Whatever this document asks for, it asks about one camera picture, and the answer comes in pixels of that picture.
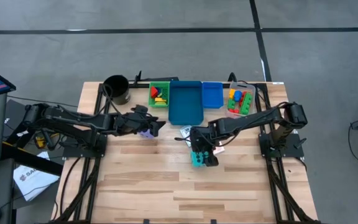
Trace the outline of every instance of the black floor line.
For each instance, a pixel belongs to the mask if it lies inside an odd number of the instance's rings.
[[[262,28],[262,32],[358,32],[358,27]]]
[[[255,32],[254,28],[157,28],[157,29],[73,29],[73,30],[0,30],[0,34],[169,34],[169,33],[241,33]]]
[[[254,19],[256,39],[258,41],[259,55],[260,55],[260,59],[262,60],[262,68],[264,70],[265,81],[271,82],[272,75],[270,74],[269,63],[267,61],[264,38],[262,36],[262,32],[260,28],[259,16],[258,16],[258,11],[256,9],[255,0],[249,0],[249,4],[251,6],[252,18]]]

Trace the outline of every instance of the red block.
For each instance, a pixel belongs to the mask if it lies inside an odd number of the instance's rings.
[[[152,86],[150,89],[150,96],[152,98],[156,98],[158,96],[158,90],[156,89],[156,87]]]

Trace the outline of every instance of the small blue container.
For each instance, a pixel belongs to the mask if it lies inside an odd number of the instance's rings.
[[[203,87],[199,81],[171,81],[168,119],[173,125],[199,125],[204,120]]]
[[[219,109],[223,106],[223,84],[219,82],[203,83],[204,108]]]

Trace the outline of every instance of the clear plastic container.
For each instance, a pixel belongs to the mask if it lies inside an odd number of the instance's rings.
[[[229,111],[229,109],[227,108],[227,103],[229,102],[229,99],[230,99],[230,97],[229,97],[230,90],[234,90],[234,91],[240,90],[241,92],[246,91],[247,93],[250,93],[252,95],[251,96],[251,104],[249,107],[248,114],[239,114],[239,113],[237,114],[237,113],[233,113],[233,112]],[[228,116],[230,118],[238,118],[240,116],[247,116],[249,114],[255,113],[255,111],[256,111],[256,109],[255,109],[255,94],[256,94],[255,86],[249,85],[246,83],[242,83],[242,82],[232,82],[230,84],[229,94],[227,95],[226,105],[224,105],[226,107],[225,108],[226,116]],[[236,102],[235,107],[236,107],[236,109],[240,110],[239,102]]]

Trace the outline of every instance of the yellow block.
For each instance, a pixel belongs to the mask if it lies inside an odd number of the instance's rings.
[[[155,98],[154,101],[155,101],[155,102],[167,102],[167,101],[164,100],[163,98],[159,98],[159,97]]]
[[[229,92],[229,98],[230,98],[230,99],[233,99],[233,97],[234,97],[234,92],[235,92],[235,90],[230,89],[230,92]]]

